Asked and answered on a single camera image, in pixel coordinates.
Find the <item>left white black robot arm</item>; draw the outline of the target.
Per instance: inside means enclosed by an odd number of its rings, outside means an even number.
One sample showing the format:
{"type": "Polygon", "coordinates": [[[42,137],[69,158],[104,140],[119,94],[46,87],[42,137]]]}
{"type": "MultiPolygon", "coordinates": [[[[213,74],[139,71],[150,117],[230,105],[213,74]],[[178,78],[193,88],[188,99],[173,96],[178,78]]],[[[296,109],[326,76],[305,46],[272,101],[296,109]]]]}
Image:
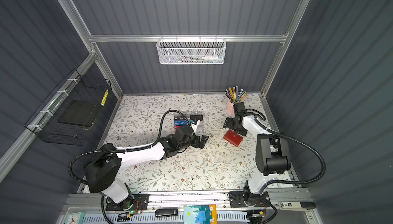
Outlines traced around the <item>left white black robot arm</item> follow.
{"type": "Polygon", "coordinates": [[[209,136],[197,136],[191,126],[183,125],[174,134],[160,137],[146,146],[121,148],[107,143],[85,164],[86,185],[90,193],[99,193],[118,205],[130,205],[134,197],[127,184],[118,177],[120,170],[176,156],[190,146],[203,149],[208,139],[209,136]]]}

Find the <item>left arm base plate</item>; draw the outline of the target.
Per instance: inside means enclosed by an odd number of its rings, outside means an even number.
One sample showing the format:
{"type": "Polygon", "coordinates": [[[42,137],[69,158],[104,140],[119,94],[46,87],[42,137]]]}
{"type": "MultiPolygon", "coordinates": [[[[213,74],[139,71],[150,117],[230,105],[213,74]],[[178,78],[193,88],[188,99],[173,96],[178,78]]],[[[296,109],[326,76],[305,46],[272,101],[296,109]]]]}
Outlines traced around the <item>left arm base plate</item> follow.
{"type": "Polygon", "coordinates": [[[115,203],[111,198],[106,200],[105,211],[143,211],[147,209],[149,194],[133,194],[120,203],[115,203]]]}

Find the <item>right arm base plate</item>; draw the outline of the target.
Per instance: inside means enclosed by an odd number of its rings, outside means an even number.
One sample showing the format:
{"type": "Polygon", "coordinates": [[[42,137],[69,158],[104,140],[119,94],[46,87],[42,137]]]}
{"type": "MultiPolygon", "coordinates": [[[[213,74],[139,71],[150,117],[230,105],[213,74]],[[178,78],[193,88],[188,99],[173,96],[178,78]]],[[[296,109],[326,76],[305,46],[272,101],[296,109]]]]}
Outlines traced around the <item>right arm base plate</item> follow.
{"type": "Polygon", "coordinates": [[[266,193],[263,195],[246,193],[243,191],[230,191],[227,193],[231,208],[266,208],[269,207],[270,197],[266,193]]]}

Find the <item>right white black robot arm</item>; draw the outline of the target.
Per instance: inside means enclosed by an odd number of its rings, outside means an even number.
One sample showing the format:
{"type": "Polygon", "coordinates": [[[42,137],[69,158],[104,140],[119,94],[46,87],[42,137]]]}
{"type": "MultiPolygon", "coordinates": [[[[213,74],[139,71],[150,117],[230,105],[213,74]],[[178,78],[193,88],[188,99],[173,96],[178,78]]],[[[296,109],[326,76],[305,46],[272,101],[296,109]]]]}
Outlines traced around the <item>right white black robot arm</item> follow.
{"type": "Polygon", "coordinates": [[[262,112],[246,108],[242,102],[234,104],[233,111],[234,117],[226,118],[224,122],[223,128],[228,132],[223,138],[236,147],[247,134],[255,138],[256,171],[246,181],[244,195],[261,194],[272,181],[291,168],[287,139],[269,131],[269,127],[262,123],[266,121],[262,112]]]}

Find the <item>red card holder wallet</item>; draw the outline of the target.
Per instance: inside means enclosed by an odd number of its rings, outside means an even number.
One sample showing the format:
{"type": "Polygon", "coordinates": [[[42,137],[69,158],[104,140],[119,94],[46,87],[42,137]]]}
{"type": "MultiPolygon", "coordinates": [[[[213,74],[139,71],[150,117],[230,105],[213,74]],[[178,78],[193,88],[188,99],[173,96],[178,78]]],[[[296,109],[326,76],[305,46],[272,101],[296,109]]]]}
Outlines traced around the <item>red card holder wallet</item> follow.
{"type": "Polygon", "coordinates": [[[225,133],[223,139],[235,147],[239,147],[240,143],[243,141],[243,137],[231,129],[225,133]]]}

